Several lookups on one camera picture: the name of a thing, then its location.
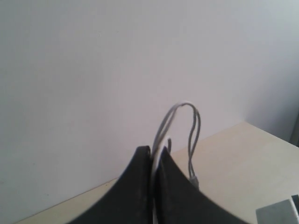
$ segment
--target cable connector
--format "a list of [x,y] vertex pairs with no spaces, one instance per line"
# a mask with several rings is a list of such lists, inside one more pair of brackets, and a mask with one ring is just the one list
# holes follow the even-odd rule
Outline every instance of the cable connector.
[[199,190],[199,181],[197,179],[197,176],[193,176],[189,179],[189,181],[191,182],[191,184]]

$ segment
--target black object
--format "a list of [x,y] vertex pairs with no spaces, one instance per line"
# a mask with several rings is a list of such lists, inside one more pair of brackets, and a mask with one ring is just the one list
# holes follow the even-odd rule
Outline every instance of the black object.
[[295,204],[297,214],[299,214],[299,196],[298,195],[292,195],[292,200]]
[[138,147],[115,185],[89,210],[69,224],[149,224],[150,147]]
[[245,224],[198,191],[167,150],[156,175],[155,201],[159,224]]

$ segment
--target white wall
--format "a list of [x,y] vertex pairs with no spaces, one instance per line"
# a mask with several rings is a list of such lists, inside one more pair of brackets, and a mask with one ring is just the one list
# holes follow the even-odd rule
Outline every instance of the white wall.
[[0,223],[117,177],[181,99],[201,138],[247,120],[288,140],[298,59],[297,0],[1,0]]

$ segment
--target wooden desk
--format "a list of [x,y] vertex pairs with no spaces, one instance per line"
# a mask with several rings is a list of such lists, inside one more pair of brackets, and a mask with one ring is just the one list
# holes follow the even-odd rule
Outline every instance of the wooden desk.
[[[172,157],[187,174],[187,149],[172,153]],[[193,166],[200,190],[249,223],[257,223],[257,208],[299,194],[299,149],[245,122],[200,141]],[[112,180],[18,224],[65,224],[114,183]]]

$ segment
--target desk surface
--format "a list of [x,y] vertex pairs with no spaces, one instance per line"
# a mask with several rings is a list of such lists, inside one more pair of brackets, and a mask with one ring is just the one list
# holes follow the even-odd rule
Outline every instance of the desk surface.
[[[187,149],[172,157],[187,174]],[[299,194],[299,148],[245,122],[201,140],[193,166],[200,190],[249,223],[257,223],[257,208]],[[65,224],[101,198],[115,181],[17,224]]]

